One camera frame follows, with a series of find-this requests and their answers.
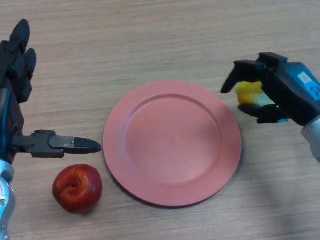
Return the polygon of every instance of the plate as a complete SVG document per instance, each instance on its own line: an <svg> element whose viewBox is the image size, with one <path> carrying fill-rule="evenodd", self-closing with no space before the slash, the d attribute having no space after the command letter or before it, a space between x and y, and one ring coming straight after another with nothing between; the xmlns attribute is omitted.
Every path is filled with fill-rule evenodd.
<svg viewBox="0 0 320 240"><path fill-rule="evenodd" d="M143 202L186 207L219 192L242 151L236 118L222 100L193 83L143 85L112 110L103 152L114 179Z"/></svg>

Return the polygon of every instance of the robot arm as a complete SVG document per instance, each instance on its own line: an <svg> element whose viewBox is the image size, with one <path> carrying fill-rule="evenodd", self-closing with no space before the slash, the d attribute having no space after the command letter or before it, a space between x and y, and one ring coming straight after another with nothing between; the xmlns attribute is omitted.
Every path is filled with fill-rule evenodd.
<svg viewBox="0 0 320 240"><path fill-rule="evenodd" d="M16 154L61 159L65 154L91 154L102 149L93 140L60 136L51 130L23 135L20 104L27 102L32 92L31 80L37 63L35 50L26 50L29 38L30 26L23 19L14 28L9 41L0 43L0 240L10 239L7 228L16 205L11 188Z"/></svg>
<svg viewBox="0 0 320 240"><path fill-rule="evenodd" d="M320 84L303 63L288 62L284 56L262 52L256 61L235 61L221 93L229 93L240 82L261 82L262 90L275 103L240 105L242 112L256 117L259 124L293 120L302 126L301 134L320 161Z"/></svg>

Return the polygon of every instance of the apple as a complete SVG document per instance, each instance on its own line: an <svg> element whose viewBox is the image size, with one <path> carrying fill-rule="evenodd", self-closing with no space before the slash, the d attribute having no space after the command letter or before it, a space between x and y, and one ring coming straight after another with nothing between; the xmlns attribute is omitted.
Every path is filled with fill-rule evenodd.
<svg viewBox="0 0 320 240"><path fill-rule="evenodd" d="M103 184L99 171L87 164L63 169L55 178L52 194L58 204L71 214L85 214L99 202Z"/></svg>

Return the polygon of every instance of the wood grain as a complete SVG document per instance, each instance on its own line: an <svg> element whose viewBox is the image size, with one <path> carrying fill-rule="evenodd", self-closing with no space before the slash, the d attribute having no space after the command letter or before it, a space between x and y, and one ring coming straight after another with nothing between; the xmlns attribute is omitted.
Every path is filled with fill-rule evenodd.
<svg viewBox="0 0 320 240"><path fill-rule="evenodd" d="M25 134L55 130L102 142L115 104L164 79L219 95L243 135L242 165L215 197L179 210L145 206L111 180L102 153L32 159L18 155L13 240L315 240L320 165L293 123L258 125L220 95L233 61L276 52L320 76L319 0L2 0L0 36L31 26L38 64L22 105ZM54 201L56 175L75 163L99 169L104 193L88 216Z"/></svg>

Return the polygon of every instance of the yellow sponge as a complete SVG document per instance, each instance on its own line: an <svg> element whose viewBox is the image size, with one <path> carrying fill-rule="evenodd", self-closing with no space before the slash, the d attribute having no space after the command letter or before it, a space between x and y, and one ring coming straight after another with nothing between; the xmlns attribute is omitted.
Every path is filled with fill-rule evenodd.
<svg viewBox="0 0 320 240"><path fill-rule="evenodd" d="M255 104L264 106L274 104L274 102L264 93L261 89L262 83L258 82L241 82L236 88L239 105L242 104Z"/></svg>

